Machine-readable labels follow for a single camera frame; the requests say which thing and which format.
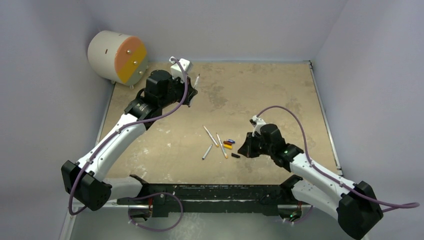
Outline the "white pen black end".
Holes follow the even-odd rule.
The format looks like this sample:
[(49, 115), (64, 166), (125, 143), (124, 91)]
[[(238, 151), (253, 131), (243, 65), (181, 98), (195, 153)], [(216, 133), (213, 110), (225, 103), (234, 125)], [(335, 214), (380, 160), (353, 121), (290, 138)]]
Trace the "white pen black end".
[(196, 79), (195, 79), (195, 82), (194, 82), (194, 85), (193, 85), (193, 88), (194, 89), (197, 88), (197, 86), (199, 84), (199, 81), (200, 81), (200, 74), (198, 74), (197, 77), (196, 77)]

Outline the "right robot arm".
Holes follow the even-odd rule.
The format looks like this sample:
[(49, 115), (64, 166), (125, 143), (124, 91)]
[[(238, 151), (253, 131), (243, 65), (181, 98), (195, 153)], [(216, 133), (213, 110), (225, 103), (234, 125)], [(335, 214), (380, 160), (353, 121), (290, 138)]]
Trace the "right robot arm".
[(355, 183), (308, 160), (304, 150), (287, 143), (275, 124), (262, 125), (248, 132), (237, 151), (247, 158), (269, 156), (299, 181), (281, 189), (280, 196), (288, 204), (296, 200), (308, 203), (337, 220), (341, 229), (355, 240), (362, 240), (383, 218), (381, 207), (373, 202), (373, 188), (365, 181)]

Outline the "white pen orange tip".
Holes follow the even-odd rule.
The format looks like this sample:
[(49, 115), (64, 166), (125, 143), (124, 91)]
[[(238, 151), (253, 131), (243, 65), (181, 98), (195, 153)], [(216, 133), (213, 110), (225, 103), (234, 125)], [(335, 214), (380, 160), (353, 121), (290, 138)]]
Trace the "white pen orange tip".
[(220, 136), (219, 136), (219, 134), (218, 134), (218, 133), (216, 133), (216, 137), (217, 137), (217, 139), (218, 139), (218, 143), (219, 143), (219, 146), (220, 146), (220, 148), (221, 148), (221, 150), (222, 150), (222, 153), (223, 153), (224, 157), (225, 157), (226, 159), (228, 159), (228, 154), (227, 154), (227, 152), (226, 152), (226, 150), (225, 150), (225, 148), (224, 148), (224, 144), (223, 144), (223, 142), (222, 142), (222, 140), (221, 140), (221, 138), (220, 138)]

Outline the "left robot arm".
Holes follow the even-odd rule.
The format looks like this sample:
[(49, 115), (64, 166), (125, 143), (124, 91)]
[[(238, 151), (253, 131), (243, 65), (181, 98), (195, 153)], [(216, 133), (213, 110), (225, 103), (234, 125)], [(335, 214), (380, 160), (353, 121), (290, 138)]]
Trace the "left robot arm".
[(109, 133), (76, 162), (61, 167), (64, 187), (69, 193), (68, 212), (74, 216), (86, 208), (96, 211), (109, 200), (130, 198), (138, 205), (146, 203), (149, 191), (134, 176), (108, 181), (106, 176), (118, 158), (154, 122), (189, 105), (197, 90), (187, 70), (154, 70), (145, 88), (124, 109)]

